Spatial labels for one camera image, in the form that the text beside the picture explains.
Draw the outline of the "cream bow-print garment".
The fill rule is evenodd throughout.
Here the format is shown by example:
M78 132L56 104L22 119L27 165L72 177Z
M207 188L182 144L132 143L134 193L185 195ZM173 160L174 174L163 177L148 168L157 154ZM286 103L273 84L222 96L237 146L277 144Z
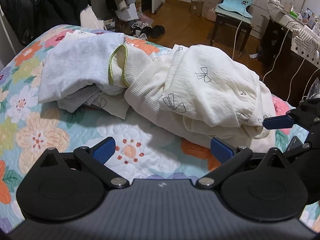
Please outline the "cream bow-print garment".
M128 108L154 125L207 147L212 138L262 151L275 144L263 127L275 116L270 90L259 76L219 48L174 46L172 59L154 63L124 93L127 105L111 105L125 118Z

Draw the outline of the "light grey garment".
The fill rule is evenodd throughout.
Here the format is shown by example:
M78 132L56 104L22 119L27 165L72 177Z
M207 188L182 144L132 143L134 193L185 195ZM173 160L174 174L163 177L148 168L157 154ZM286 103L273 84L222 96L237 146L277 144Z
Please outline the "light grey garment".
M56 101L61 109L75 112L100 94L121 94L124 89L109 80L112 53L124 44L124 34L67 33L43 64L39 103Z

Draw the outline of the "cream waffle-knit garment green trim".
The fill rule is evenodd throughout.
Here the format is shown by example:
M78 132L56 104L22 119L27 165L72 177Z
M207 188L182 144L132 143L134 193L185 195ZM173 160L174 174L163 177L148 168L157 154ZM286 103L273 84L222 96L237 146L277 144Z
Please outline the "cream waffle-knit garment green trim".
M109 83L120 88L118 95L100 94L93 105L110 112L112 104L120 107L121 104L127 105L124 99L124 93L133 84L140 74L143 74L148 67L161 60L172 59L172 50L158 57L149 56L139 48L122 44L111 55L108 63Z

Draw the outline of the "hanging clothes pile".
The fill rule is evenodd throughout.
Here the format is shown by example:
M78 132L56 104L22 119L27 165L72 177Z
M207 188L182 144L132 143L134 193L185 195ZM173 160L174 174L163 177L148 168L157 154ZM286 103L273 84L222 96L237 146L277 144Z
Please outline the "hanging clothes pile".
M80 11L80 26L114 30L139 20L136 0L89 0Z

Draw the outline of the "patterned desk with clutter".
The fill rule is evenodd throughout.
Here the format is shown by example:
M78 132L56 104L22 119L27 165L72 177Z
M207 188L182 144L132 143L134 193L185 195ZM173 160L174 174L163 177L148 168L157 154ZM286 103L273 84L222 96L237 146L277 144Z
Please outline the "patterned desk with clutter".
M296 106L319 77L319 36L275 1L268 1L267 10L270 19L259 44L263 82Z

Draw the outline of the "floral quilted bedspread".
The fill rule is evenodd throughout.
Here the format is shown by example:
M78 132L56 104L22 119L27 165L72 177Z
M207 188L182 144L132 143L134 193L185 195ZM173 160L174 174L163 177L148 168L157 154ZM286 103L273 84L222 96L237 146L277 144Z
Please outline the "floral quilted bedspread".
M275 144L211 190L196 182L221 163L207 147L154 125L128 108L125 118L83 104L75 112L39 103L47 54L67 33L110 31L59 27L56 44L32 42L3 70L1 205L21 224L6 239L318 239L319 221L302 222L308 191L286 155L308 131L269 130ZM106 186L73 151L113 137L105 166L129 181Z

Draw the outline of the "dark wooden chair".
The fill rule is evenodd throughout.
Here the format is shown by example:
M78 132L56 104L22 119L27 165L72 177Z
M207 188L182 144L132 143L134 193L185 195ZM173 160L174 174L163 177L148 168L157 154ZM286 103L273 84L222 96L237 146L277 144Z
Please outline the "dark wooden chair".
M239 15L237 13L234 13L234 12L228 12L227 15L225 15L225 14L217 14L215 12L215 15L216 15L216 19L215 19L215 26L214 26L214 30L213 30L213 34L212 34L211 43L214 43L216 35L217 35L217 32L218 32L218 28L222 24L225 24L225 25L235 29L235 35L234 35L234 41L233 41L233 50L235 50L235 46L236 46L236 43L237 43L238 38L240 36L240 33L242 31L245 32L243 41L241 43L241 46L240 46L240 49L239 49L239 52L238 52L238 55L237 55L237 57L239 58L242 55L243 51L244 51L244 48L245 48L245 46L247 44L249 35L250 35L250 33L251 33L252 29L253 29L253 25L251 23L251 19L245 18L244 16L241 16L241 15Z

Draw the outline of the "black shoes on floor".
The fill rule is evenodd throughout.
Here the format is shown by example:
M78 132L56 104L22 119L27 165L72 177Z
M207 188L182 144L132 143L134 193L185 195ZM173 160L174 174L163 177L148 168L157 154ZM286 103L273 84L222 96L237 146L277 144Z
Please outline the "black shoes on floor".
M156 25L154 27L146 26L142 29L142 33L147 37L157 39L165 34L165 28L162 25Z

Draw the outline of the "cardboard box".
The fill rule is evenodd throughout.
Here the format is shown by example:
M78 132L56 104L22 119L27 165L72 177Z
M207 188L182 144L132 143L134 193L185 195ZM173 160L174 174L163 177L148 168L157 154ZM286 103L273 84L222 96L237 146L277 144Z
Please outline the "cardboard box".
M204 0L191 0L190 12L192 15L201 16Z

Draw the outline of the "black jacket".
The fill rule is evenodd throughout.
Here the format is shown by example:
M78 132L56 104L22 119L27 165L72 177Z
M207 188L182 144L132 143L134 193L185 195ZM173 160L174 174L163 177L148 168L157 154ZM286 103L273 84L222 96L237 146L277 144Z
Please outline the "black jacket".
M80 12L91 0L1 0L1 9L21 45L26 46L49 29L80 25Z

